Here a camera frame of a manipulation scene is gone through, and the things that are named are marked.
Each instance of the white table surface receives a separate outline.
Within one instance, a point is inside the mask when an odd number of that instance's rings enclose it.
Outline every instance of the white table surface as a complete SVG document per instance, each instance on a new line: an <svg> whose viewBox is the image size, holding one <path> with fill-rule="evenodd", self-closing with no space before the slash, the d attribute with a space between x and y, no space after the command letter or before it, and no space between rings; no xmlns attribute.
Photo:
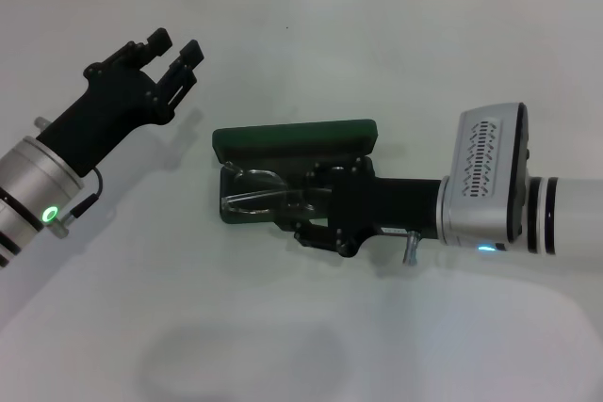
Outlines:
<svg viewBox="0 0 603 402"><path fill-rule="evenodd" d="M218 215L220 127L372 118L378 174L448 173L459 114L524 102L530 171L603 178L603 0L0 0L0 153L155 28L206 61L100 166L65 241L0 274L0 398L600 401L600 263L371 239L343 261ZM88 190L95 187L87 178Z"/></svg>

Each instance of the green plastic object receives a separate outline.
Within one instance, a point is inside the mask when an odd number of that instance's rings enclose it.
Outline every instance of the green plastic object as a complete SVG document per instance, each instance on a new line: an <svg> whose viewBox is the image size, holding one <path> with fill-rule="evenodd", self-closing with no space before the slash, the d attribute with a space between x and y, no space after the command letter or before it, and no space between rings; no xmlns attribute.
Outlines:
<svg viewBox="0 0 603 402"><path fill-rule="evenodd" d="M212 146L222 164L342 153L368 155L377 135L373 120L305 122L218 129Z"/></svg>

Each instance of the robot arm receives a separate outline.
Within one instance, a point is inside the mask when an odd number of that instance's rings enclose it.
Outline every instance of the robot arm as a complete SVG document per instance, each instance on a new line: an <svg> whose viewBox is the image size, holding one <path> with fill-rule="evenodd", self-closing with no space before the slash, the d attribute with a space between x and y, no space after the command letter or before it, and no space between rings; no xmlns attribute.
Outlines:
<svg viewBox="0 0 603 402"><path fill-rule="evenodd" d="M348 122L338 121L336 127ZM214 148L225 164L220 184L224 221L274 221L302 245L344 257L354 256L373 235L407 237L407 265L416 262L422 239L543 255L592 255L600 244L603 182L529 177L523 104L463 113L450 175L441 181L376 177L366 156L376 129L316 142L319 130L334 123L315 123L318 133L310 126L270 126L273 135L280 127L281 137L296 137L286 152L264 139L265 127L242 128L249 137L242 129L216 131ZM365 147L358 146L362 141ZM248 160L240 151L250 142L262 152L256 150ZM326 218L327 226L312 221L317 218Z"/></svg>
<svg viewBox="0 0 603 402"><path fill-rule="evenodd" d="M197 41L180 51L155 83L141 69L171 47L160 28L146 44L128 42L101 63L84 70L89 87L56 120L37 119L41 133L25 137L0 159L0 266L5 266L44 226L59 237L97 200L102 178L96 166L130 132L143 124L167 124L197 82L192 70L204 59ZM81 178L99 176L99 190L64 218L57 214L84 187Z"/></svg>

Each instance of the silver cylindrical joint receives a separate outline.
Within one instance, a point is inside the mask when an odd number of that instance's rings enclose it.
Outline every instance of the silver cylindrical joint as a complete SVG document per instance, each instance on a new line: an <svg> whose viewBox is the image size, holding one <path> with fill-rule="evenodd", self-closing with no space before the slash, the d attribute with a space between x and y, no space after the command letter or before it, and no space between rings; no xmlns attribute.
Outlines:
<svg viewBox="0 0 603 402"><path fill-rule="evenodd" d="M83 187L77 174L35 138L24 138L2 157L0 265L21 251Z"/></svg>
<svg viewBox="0 0 603 402"><path fill-rule="evenodd" d="M512 243L488 237L444 238L447 245L481 251L522 251L540 256L603 259L603 180L529 177L522 233Z"/></svg>

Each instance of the blue led light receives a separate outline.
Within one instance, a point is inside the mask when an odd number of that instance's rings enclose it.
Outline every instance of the blue led light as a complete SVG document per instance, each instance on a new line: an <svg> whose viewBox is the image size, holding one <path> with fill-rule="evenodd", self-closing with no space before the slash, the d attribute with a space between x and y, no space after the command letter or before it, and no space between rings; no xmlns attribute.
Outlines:
<svg viewBox="0 0 603 402"><path fill-rule="evenodd" d="M487 251L487 252L492 252L492 251L496 251L497 249L495 249L494 247L492 247L491 245L480 245L478 247L479 251Z"/></svg>

